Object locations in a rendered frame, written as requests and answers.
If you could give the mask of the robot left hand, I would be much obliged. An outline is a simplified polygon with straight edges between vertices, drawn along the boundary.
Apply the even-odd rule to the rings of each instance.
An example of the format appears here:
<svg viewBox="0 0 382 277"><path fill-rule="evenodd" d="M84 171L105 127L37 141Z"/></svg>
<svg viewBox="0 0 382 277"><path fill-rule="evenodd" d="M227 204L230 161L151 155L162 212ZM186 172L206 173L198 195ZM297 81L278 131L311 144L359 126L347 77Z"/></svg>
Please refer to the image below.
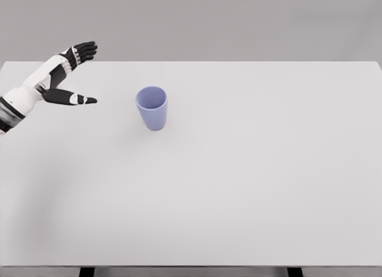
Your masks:
<svg viewBox="0 0 382 277"><path fill-rule="evenodd" d="M73 45L63 52L56 54L34 71L24 84L34 89L41 99L52 104L82 105L95 104L97 99L86 97L68 90L59 89L58 86L78 66L94 59L98 46L96 42L83 42Z"/></svg>

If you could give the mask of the lavender plastic cup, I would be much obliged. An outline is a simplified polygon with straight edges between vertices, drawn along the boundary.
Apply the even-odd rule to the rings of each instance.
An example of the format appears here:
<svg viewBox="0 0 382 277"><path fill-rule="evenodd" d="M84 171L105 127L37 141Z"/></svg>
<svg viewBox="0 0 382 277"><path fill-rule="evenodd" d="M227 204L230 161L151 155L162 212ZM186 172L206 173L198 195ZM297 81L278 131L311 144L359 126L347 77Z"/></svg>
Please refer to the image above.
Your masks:
<svg viewBox="0 0 382 277"><path fill-rule="evenodd" d="M167 121L168 96L165 90L157 86L142 88L135 97L140 116L148 129L163 129Z"/></svg>

